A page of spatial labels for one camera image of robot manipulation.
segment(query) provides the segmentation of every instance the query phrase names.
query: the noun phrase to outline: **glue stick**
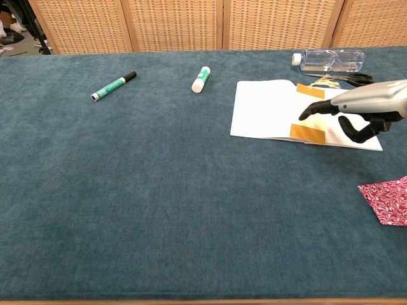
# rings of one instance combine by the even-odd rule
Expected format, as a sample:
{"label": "glue stick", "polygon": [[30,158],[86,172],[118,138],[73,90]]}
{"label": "glue stick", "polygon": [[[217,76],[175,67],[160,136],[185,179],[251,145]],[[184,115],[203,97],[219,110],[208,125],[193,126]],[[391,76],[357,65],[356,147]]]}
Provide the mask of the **glue stick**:
{"label": "glue stick", "polygon": [[201,72],[199,72],[197,79],[192,84],[192,91],[195,93],[200,93],[205,86],[206,80],[210,74],[209,67],[202,67]]}

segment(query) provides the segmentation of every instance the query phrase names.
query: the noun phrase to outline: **white paper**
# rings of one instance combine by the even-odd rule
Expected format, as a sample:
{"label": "white paper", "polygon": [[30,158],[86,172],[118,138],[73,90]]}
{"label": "white paper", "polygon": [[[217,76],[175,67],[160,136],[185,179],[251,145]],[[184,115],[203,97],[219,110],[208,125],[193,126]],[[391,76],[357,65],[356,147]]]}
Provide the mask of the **white paper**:
{"label": "white paper", "polygon": [[[325,98],[333,98],[347,90],[323,89]],[[336,116],[314,114],[304,121],[298,121],[300,114],[318,98],[296,91],[296,86],[284,79],[273,81],[240,81],[237,83],[235,107],[233,110],[230,135],[258,139],[275,139],[304,142],[290,137],[291,124],[304,126],[321,125],[325,129],[325,141],[329,146],[353,147],[382,151],[373,137],[365,143],[352,142],[342,131],[338,116],[344,115],[358,130],[368,124],[356,114]]]}

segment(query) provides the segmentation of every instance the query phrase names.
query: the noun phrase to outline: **scissors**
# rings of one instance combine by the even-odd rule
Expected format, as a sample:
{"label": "scissors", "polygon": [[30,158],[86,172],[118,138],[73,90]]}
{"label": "scissors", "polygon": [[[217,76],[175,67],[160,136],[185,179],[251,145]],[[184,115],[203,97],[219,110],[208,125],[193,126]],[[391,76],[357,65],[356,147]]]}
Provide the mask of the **scissors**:
{"label": "scissors", "polygon": [[[322,78],[325,76],[323,74],[303,74],[303,75],[315,76],[318,78]],[[365,73],[358,73],[358,72],[349,73],[348,75],[345,75],[345,76],[327,75],[326,78],[346,81],[348,84],[351,84],[352,86],[355,86],[355,87],[366,86],[368,84],[374,83],[373,77],[371,75],[365,74]]]}

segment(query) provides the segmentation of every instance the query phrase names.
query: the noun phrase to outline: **green marker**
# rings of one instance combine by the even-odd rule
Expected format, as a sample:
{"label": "green marker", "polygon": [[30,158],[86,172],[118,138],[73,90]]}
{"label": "green marker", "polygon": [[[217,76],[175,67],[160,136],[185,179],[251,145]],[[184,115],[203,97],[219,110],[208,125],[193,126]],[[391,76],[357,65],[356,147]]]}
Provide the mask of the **green marker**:
{"label": "green marker", "polygon": [[137,73],[135,71],[133,71],[133,72],[130,72],[129,74],[127,74],[126,76],[119,78],[117,81],[114,81],[113,83],[100,89],[98,92],[92,94],[92,100],[94,102],[96,102],[97,100],[100,100],[102,97],[105,97],[109,93],[115,91],[115,89],[120,88],[121,86],[123,86],[125,83],[127,83],[131,79],[134,79],[136,76],[137,76]]}

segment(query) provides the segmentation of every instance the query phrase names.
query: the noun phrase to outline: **open notebook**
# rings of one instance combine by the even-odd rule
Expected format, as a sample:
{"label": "open notebook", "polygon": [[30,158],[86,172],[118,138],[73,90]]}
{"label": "open notebook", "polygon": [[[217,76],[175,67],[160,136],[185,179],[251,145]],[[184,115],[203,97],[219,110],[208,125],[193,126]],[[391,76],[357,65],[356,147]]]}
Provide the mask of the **open notebook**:
{"label": "open notebook", "polygon": [[[320,89],[325,91],[324,99],[347,91]],[[359,144],[344,134],[338,122],[340,115],[348,117],[358,130],[368,124],[356,114],[314,114],[298,121],[309,104],[322,99],[297,92],[292,82],[283,79],[240,81],[237,83],[230,135],[383,151],[377,137]]]}

